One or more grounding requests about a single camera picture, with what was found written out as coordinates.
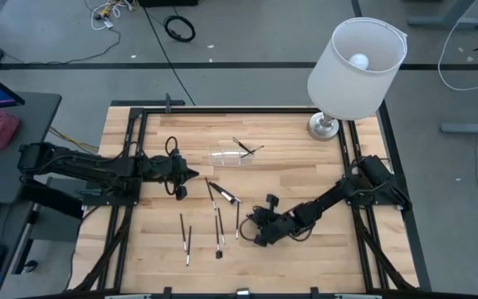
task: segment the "white lampshade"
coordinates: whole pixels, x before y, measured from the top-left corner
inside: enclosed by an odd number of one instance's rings
[[[368,63],[368,69],[349,62]],[[335,119],[373,115],[407,55],[407,35],[386,22],[356,17],[338,25],[307,82],[316,106]]]

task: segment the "lamp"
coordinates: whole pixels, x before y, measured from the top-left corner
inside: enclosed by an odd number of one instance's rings
[[[338,25],[307,81],[314,114],[307,129],[317,140],[337,135],[339,120],[360,120],[379,108],[407,55],[407,35],[369,17]]]

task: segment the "lamp base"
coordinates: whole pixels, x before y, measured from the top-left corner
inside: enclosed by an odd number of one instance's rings
[[[322,112],[315,113],[309,119],[307,131],[316,140],[326,141],[333,139],[339,132],[339,122]]]

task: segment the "wooden tabletop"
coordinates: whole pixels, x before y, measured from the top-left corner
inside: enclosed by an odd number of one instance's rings
[[[129,109],[109,109],[101,155],[116,156],[122,150]],[[305,127],[309,118],[307,114],[151,115],[145,135],[146,154],[165,154],[165,140],[175,136],[188,166],[200,176],[185,184],[188,196],[183,201],[167,195],[162,184],[143,185],[130,228],[122,292],[160,293],[164,287],[172,287],[175,293],[230,293],[242,287],[267,293],[306,293],[311,287],[318,287],[320,292],[363,292],[354,222],[344,202],[323,214],[307,241],[298,243],[284,238],[262,248],[241,237],[235,239],[236,209],[214,193],[227,241],[226,245],[221,244],[224,257],[215,258],[215,213],[204,177],[242,200],[241,219],[251,213],[254,205],[266,206],[267,194],[280,198],[276,211],[284,212],[318,198],[340,179],[343,165],[339,141],[310,138]],[[356,125],[363,154],[386,157],[377,119],[370,117]],[[211,166],[207,157],[210,151],[237,147],[232,136],[252,147],[265,148],[256,153],[252,165]],[[416,286],[401,213],[393,206],[375,207],[374,211],[383,251]],[[193,227],[189,267],[185,266],[180,213],[186,229]],[[84,278],[102,253],[109,216],[110,207],[102,207],[82,224],[70,287]],[[255,233],[253,225],[247,223],[245,234]],[[377,269],[369,250],[368,258],[374,286],[378,287]]]

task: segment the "concrete floor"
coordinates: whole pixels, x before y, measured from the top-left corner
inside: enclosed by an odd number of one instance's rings
[[[383,19],[408,34],[407,63],[438,62],[448,32],[412,28],[406,21],[411,15],[444,13],[454,1],[360,2],[365,17]],[[102,1],[88,3],[96,6]],[[163,19],[173,9],[151,8],[149,12]],[[197,37],[191,43],[172,41],[154,22],[172,62],[316,61],[333,29],[354,16],[346,0],[204,0],[197,7],[178,7],[178,12],[196,27]],[[478,2],[468,16],[478,17]],[[122,33],[121,43],[83,63],[129,63],[126,69],[0,71],[0,81],[15,91],[61,94],[53,125],[94,145],[100,142],[112,100],[160,100],[166,92],[174,99],[188,100],[170,70],[130,68],[133,62],[166,62],[144,12],[122,10],[121,18],[114,18],[113,23]],[[26,62],[89,56],[103,51],[115,38],[111,32],[91,30],[83,1],[12,0],[0,13],[0,47]],[[455,32],[444,63],[476,63],[478,52],[472,51],[476,47],[478,31]],[[15,61],[7,58],[4,62]],[[310,69],[177,72],[197,105],[311,104],[305,88]],[[447,71],[445,77],[454,86],[478,86],[478,71]],[[478,294],[474,139],[438,131],[442,121],[478,122],[478,90],[449,90],[436,71],[400,71],[386,101],[432,289]],[[52,135],[47,140],[67,145]],[[67,244],[36,244],[31,258],[42,266],[33,273],[9,276],[0,297],[60,292],[68,277],[71,251]],[[18,289],[28,290],[17,294]]]

